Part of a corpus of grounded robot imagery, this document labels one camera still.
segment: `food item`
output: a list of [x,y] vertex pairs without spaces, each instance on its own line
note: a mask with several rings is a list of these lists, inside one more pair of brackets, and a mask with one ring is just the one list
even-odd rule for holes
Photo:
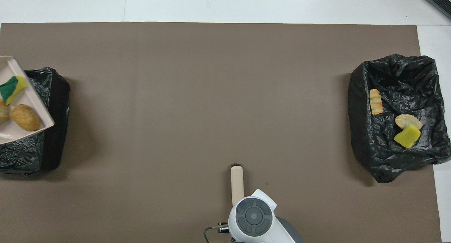
[[378,89],[371,89],[369,91],[369,104],[371,106],[371,114],[379,114],[384,112],[382,107],[382,97]]
[[9,105],[13,102],[14,97],[27,87],[27,82],[23,76],[13,76],[6,83],[0,85],[0,94],[3,102]]
[[409,124],[409,126],[395,136],[395,141],[406,148],[411,148],[420,135],[420,130],[413,124]]
[[21,128],[27,131],[37,131],[41,126],[41,120],[33,109],[27,105],[20,104],[13,108],[10,115]]
[[0,100],[0,124],[10,119],[10,108]]
[[401,129],[405,129],[410,124],[414,125],[417,129],[421,129],[422,123],[415,116],[411,114],[400,114],[395,118],[395,123]]

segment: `gray button pad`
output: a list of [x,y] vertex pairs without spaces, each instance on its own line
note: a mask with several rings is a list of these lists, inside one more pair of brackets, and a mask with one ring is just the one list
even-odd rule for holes
[[236,222],[241,231],[249,236],[261,236],[272,224],[269,206],[257,198],[246,198],[236,208]]

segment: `round gray button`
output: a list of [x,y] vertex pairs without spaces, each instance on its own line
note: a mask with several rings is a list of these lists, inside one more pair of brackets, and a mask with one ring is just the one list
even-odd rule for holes
[[250,207],[246,211],[246,221],[252,225],[259,224],[263,219],[263,213],[257,207]]

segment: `beige cylindrical stick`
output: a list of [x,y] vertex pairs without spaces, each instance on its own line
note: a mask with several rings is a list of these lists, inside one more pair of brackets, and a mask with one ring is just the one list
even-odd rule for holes
[[230,170],[232,183],[232,206],[245,196],[243,167],[233,164]]

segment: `plate with food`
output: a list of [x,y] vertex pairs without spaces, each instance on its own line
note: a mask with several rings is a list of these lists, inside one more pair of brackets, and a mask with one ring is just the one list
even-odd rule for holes
[[55,124],[16,59],[0,56],[0,144],[35,135]]

